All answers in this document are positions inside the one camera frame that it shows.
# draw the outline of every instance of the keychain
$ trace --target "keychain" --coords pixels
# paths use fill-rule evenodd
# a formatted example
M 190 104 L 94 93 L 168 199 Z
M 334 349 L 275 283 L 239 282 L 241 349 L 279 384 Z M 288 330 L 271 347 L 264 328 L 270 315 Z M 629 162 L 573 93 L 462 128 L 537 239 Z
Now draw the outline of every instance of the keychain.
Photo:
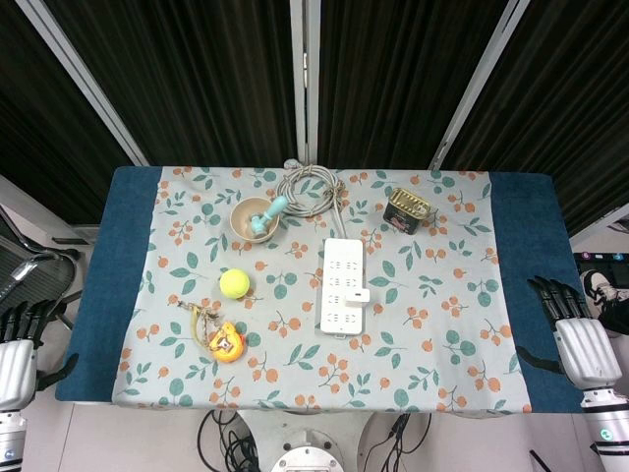
M 245 336 L 240 334 L 233 324 L 225 322 L 223 325 L 218 323 L 218 313 L 211 308 L 200 307 L 195 303 L 186 303 L 180 301 L 177 306 L 192 312 L 191 316 L 191 332 L 195 342 L 212 353 L 212 356 L 221 362 L 233 362 L 238 359 L 245 350 Z M 199 318 L 203 322 L 203 340 L 199 339 L 197 334 L 197 324 Z M 208 325 L 218 328 L 218 331 L 210 341 Z

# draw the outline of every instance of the table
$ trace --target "table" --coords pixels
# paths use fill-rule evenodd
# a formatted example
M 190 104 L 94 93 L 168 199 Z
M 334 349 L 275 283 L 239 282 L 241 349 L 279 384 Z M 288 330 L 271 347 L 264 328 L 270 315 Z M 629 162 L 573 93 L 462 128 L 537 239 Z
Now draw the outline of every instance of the table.
M 356 175 L 359 180 L 363 180 L 362 172 L 350 171 L 349 175 Z M 122 169 L 116 174 L 103 217 L 101 235 L 87 277 L 86 292 L 76 331 L 69 349 L 69 352 L 79 351 L 87 359 L 85 363 L 80 363 L 67 381 L 60 384 L 57 393 L 60 399 L 106 400 L 111 397 L 112 377 L 115 377 L 119 369 L 122 340 L 135 305 L 136 290 L 131 288 L 125 292 L 121 291 L 120 287 L 127 285 L 137 287 L 143 278 L 143 259 L 146 246 L 149 244 L 150 216 L 160 175 L 161 169 L 153 168 Z M 373 172 L 372 175 L 373 181 L 377 181 L 375 178 L 378 174 Z M 409 172 L 406 175 L 408 186 L 412 186 L 411 179 L 420 174 Z M 547 177 L 524 174 L 490 174 L 490 181 L 495 241 L 501 260 L 501 284 L 504 287 L 513 336 L 516 343 L 525 345 L 538 355 L 556 356 L 554 342 L 545 326 L 539 304 L 535 295 L 526 289 L 525 284 L 526 278 L 540 274 L 577 285 L 576 268 L 551 183 Z M 130 199 L 135 203 L 133 206 L 128 205 Z M 118 297 L 114 300 L 108 297 L 107 286 L 118 287 L 116 289 Z M 109 318 L 99 317 L 96 315 L 98 312 L 107 313 Z M 104 338 L 105 342 L 97 341 L 99 336 L 100 339 Z M 384 344 L 378 346 L 378 349 L 387 347 L 387 339 L 382 336 L 380 338 L 378 342 Z M 303 353 L 298 353 L 297 357 L 306 352 L 307 349 Z M 94 361 L 99 362 L 101 366 L 98 372 L 93 370 Z M 521 367 L 534 411 L 578 411 L 580 394 L 565 379 L 532 369 L 524 363 Z M 354 385 L 359 384 L 357 375 L 352 379 Z M 398 386 L 391 390 L 394 401 L 395 392 L 399 389 L 401 388 Z M 299 395 L 295 395 L 296 403 L 301 402 L 298 397 Z M 305 402 L 308 403 L 309 398 L 309 395 L 304 395 Z M 272 402 L 274 397 L 268 398 L 267 395 L 261 400 Z M 403 396 L 400 399 L 398 395 L 396 405 L 400 406 L 398 402 L 412 406 L 412 403 L 406 402 Z

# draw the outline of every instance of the floor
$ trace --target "floor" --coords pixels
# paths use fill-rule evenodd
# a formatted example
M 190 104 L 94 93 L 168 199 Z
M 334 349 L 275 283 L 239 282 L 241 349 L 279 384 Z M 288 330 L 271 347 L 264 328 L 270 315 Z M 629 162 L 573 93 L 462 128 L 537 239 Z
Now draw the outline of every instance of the floor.
M 584 246 L 581 250 L 598 248 Z M 76 286 L 83 284 L 86 261 Z M 72 319 L 78 302 L 69 307 Z M 69 332 L 52 325 L 44 335 L 40 367 L 52 369 L 61 362 Z M 37 396 L 23 412 L 29 420 L 25 472 L 99 471 L 151 472 L 207 470 L 196 450 L 197 430 L 204 411 L 154 412 L 110 405 L 78 405 L 58 402 L 53 388 Z M 395 417 L 376 414 L 365 429 L 361 451 L 382 441 Z M 424 430 L 426 417 L 415 416 L 406 431 L 407 444 Z M 581 415 L 513 415 L 471 420 L 447 414 L 434 415 L 429 435 L 417 452 L 405 456 L 408 471 L 503 471 L 541 472 L 532 463 L 534 449 L 553 472 L 602 472 Z M 210 463 L 220 464 L 217 432 L 209 423 L 202 436 Z M 387 452 L 374 450 L 368 471 L 377 471 Z M 364 457 L 359 457 L 363 470 Z

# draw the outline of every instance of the black curtain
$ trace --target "black curtain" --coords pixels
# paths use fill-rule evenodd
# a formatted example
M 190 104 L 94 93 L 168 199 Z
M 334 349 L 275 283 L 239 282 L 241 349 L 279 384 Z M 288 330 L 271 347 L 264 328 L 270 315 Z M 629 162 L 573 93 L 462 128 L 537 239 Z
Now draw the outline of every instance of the black curtain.
M 323 0 L 318 162 L 427 168 L 506 0 Z
M 98 223 L 131 162 L 14 1 L 0 2 L 0 173 L 68 223 Z
M 287 0 L 46 4 L 151 164 L 296 157 Z
M 443 168 L 553 176 L 568 231 L 629 200 L 629 8 L 534 0 Z

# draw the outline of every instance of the white power strip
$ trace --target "white power strip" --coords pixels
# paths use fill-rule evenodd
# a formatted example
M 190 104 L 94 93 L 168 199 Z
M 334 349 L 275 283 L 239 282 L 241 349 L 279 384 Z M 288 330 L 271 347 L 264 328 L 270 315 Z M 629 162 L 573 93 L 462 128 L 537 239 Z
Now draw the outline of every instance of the white power strip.
M 360 334 L 363 306 L 370 300 L 363 288 L 363 242 L 328 238 L 323 249 L 321 331 Z

